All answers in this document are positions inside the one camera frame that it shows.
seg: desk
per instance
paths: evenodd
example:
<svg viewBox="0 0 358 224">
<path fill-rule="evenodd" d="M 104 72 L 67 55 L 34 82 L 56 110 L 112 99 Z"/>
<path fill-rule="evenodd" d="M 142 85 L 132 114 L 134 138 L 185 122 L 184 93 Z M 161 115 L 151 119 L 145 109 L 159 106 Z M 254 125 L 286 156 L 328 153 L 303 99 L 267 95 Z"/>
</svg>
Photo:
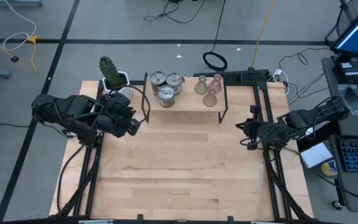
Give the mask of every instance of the desk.
<svg viewBox="0 0 358 224">
<path fill-rule="evenodd" d="M 335 66 L 332 58 L 324 58 L 321 60 L 323 70 L 328 84 L 329 93 L 331 96 L 339 96 L 338 82 L 336 80 L 333 68 Z M 342 134 L 346 136 L 358 136 L 358 115 L 349 114 L 349 117 L 342 121 L 332 121 L 316 131 L 316 139 L 309 141 L 306 138 L 298 141 L 300 151 L 309 149 L 310 147 L 327 140 L 332 134 Z"/>
<path fill-rule="evenodd" d="M 95 97 L 97 87 L 98 82 L 83 82 L 80 94 Z M 269 83 L 268 89 L 274 117 L 288 112 L 284 86 Z M 153 111 L 136 136 L 106 134 L 91 218 L 136 219 L 143 214 L 148 220 L 273 220 L 262 151 L 241 146 L 245 136 L 234 125 L 251 117 L 253 89 L 228 86 L 227 99 L 230 109 L 221 124 L 211 112 Z M 131 101 L 141 119 L 141 95 L 135 91 Z M 296 149 L 295 142 L 288 147 Z M 62 164 L 78 148 L 77 139 L 69 139 Z M 287 189 L 312 217 L 299 157 L 288 151 L 281 156 Z M 63 175 L 62 206 L 78 186 L 83 157 L 81 151 Z M 281 203 L 279 207 L 284 217 Z M 55 193 L 50 214 L 56 213 Z"/>
<path fill-rule="evenodd" d="M 327 79 L 327 84 L 331 96 L 340 96 L 338 91 L 338 82 L 336 80 L 333 68 L 335 66 L 332 58 L 324 58 L 321 63 L 323 64 L 323 70 Z M 334 134 L 343 136 L 356 136 L 358 137 L 358 115 L 354 116 L 349 114 L 349 117 L 342 121 L 331 121 L 323 127 L 319 128 L 316 132 L 316 140 L 308 141 L 302 139 L 298 141 L 298 147 L 300 151 L 308 149 L 311 146 L 319 142 L 323 142 L 328 138 L 334 138 Z M 338 152 L 332 151 L 333 157 L 336 161 L 339 161 Z M 335 179 L 335 184 L 339 184 L 341 187 L 350 190 L 358 195 L 358 173 L 345 172 L 340 162 L 337 162 L 338 177 Z M 348 210 L 358 212 L 358 199 L 341 192 L 337 189 L 339 203 L 345 205 Z"/>
</svg>

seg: tin can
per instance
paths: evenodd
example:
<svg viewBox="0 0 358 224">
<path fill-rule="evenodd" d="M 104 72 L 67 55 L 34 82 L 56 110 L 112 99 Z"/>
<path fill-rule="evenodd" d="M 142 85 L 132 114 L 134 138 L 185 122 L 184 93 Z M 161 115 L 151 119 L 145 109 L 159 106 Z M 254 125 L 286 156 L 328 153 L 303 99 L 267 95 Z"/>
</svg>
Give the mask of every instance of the tin can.
<svg viewBox="0 0 358 224">
<path fill-rule="evenodd" d="M 170 85 L 163 85 L 157 88 L 160 105 L 169 108 L 175 104 L 175 90 Z"/>
<path fill-rule="evenodd" d="M 154 92 L 154 95 L 157 95 L 157 88 L 165 84 L 165 80 L 167 79 L 167 76 L 160 71 L 153 72 L 150 75 L 150 82 L 152 84 L 152 89 Z"/>
<path fill-rule="evenodd" d="M 173 87 L 175 90 L 175 95 L 179 95 L 181 93 L 181 84 L 184 81 L 185 79 L 177 73 L 171 73 L 167 76 L 167 84 Z"/>
</svg>

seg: wooden table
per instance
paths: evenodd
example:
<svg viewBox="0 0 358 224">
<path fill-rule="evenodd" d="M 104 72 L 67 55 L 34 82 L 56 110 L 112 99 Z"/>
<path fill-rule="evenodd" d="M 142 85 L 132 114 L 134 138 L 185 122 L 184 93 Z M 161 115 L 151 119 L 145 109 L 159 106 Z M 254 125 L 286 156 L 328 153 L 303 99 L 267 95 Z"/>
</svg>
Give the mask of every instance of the wooden table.
<svg viewBox="0 0 358 224">
<path fill-rule="evenodd" d="M 83 82 L 80 94 L 95 97 L 97 87 L 98 82 Z M 268 93 L 274 118 L 288 112 L 281 83 L 268 83 Z M 262 92 L 260 98 L 266 118 Z M 153 220 L 273 220 L 262 151 L 241 146 L 245 136 L 234 125 L 252 116 L 253 89 L 227 86 L 227 99 L 230 109 L 221 124 L 211 112 L 153 111 L 136 136 L 105 134 L 91 218 L 136 219 L 143 214 Z M 131 100 L 136 118 L 142 119 L 141 95 L 135 91 Z M 78 147 L 77 139 L 68 140 L 62 164 Z M 288 147 L 297 150 L 294 141 Z M 61 205 L 78 186 L 84 152 L 63 175 Z M 313 217 L 299 157 L 288 151 L 281 156 L 288 191 Z M 50 209 L 55 213 L 56 194 Z"/>
</svg>

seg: small vase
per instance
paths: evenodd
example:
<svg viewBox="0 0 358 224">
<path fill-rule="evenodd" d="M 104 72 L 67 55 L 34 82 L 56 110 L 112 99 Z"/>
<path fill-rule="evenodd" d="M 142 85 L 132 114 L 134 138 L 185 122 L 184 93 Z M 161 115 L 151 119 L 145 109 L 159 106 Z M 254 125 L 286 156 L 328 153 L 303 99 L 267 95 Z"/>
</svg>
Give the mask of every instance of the small vase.
<svg viewBox="0 0 358 224">
<path fill-rule="evenodd" d="M 204 75 L 198 77 L 198 83 L 194 86 L 194 91 L 199 95 L 203 95 L 208 91 L 206 77 Z"/>
<path fill-rule="evenodd" d="M 222 90 L 221 80 L 222 76 L 220 74 L 215 74 L 214 80 L 208 85 L 208 89 L 215 90 L 215 93 L 219 93 Z"/>
<path fill-rule="evenodd" d="M 216 98 L 215 94 L 215 90 L 208 90 L 208 94 L 203 98 L 205 106 L 213 107 L 216 105 L 218 99 Z"/>
</svg>

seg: extension cord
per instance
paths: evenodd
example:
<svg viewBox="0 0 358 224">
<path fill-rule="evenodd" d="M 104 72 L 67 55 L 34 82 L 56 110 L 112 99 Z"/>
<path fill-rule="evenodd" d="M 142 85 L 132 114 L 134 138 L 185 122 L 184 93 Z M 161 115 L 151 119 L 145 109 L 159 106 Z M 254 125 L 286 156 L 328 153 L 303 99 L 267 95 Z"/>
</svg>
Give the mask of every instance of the extension cord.
<svg viewBox="0 0 358 224">
<path fill-rule="evenodd" d="M 283 70 L 281 70 L 281 69 L 276 69 L 276 71 L 274 71 L 274 74 L 273 74 L 273 81 L 274 82 L 279 82 L 280 81 L 280 75 L 281 74 L 284 74 L 284 76 L 285 76 L 285 79 L 286 79 L 286 82 L 288 83 L 289 82 L 289 80 L 288 80 L 288 76 L 287 76 L 287 74 L 283 71 Z M 287 92 L 285 93 L 285 95 L 286 96 L 288 96 L 288 94 L 290 93 L 290 88 L 287 86 Z"/>
</svg>

